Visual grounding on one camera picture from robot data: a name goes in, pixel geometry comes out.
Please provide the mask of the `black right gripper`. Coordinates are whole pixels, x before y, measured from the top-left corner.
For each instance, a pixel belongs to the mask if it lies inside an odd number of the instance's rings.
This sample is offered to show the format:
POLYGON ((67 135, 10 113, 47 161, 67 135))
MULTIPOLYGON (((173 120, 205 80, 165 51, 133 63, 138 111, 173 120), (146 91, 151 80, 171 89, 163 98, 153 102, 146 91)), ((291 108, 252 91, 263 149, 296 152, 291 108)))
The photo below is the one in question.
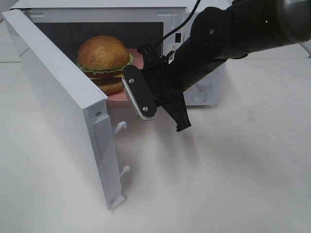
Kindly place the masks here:
POLYGON ((162 106, 176 122, 176 131, 191 126, 183 92, 186 90, 187 63, 177 53, 171 63, 168 56, 159 56, 151 51, 150 45, 142 45, 138 52, 143 55, 141 73, 147 82, 157 107, 162 106))

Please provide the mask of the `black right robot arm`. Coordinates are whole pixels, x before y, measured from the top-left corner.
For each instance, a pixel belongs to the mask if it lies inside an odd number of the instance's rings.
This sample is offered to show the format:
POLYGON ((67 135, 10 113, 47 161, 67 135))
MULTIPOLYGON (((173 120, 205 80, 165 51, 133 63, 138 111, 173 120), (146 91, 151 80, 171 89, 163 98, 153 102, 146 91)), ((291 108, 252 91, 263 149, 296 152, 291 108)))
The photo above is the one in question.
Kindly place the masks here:
POLYGON ((142 75, 152 99, 139 107, 144 120, 163 107, 175 120, 177 131, 190 126, 183 93, 228 59, 306 42, 311 37, 308 0, 235 0, 222 10, 207 7, 194 19, 189 38, 173 52, 159 56, 155 46, 138 48, 144 58, 142 75))

